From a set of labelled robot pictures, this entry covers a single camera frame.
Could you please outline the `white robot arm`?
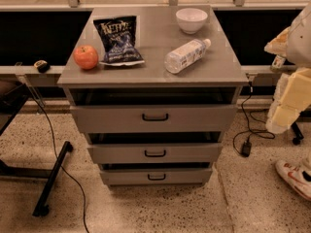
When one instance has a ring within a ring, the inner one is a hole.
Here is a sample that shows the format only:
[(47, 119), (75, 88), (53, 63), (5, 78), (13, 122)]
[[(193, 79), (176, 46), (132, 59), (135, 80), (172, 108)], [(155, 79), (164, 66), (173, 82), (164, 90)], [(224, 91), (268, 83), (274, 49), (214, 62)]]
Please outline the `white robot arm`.
[(281, 75), (267, 116), (266, 129), (281, 134), (311, 105), (311, 3), (264, 50), (297, 67)]

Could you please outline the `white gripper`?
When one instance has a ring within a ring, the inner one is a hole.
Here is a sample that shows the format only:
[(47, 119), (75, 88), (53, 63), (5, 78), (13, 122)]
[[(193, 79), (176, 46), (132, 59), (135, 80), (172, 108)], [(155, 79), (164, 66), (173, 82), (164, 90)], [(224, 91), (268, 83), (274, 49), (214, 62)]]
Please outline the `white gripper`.
[[(286, 55), (290, 28), (287, 27), (264, 50), (271, 54)], [(273, 134), (288, 130), (300, 113), (311, 105), (311, 69), (298, 68), (292, 74), (282, 74), (267, 115), (266, 129)]]

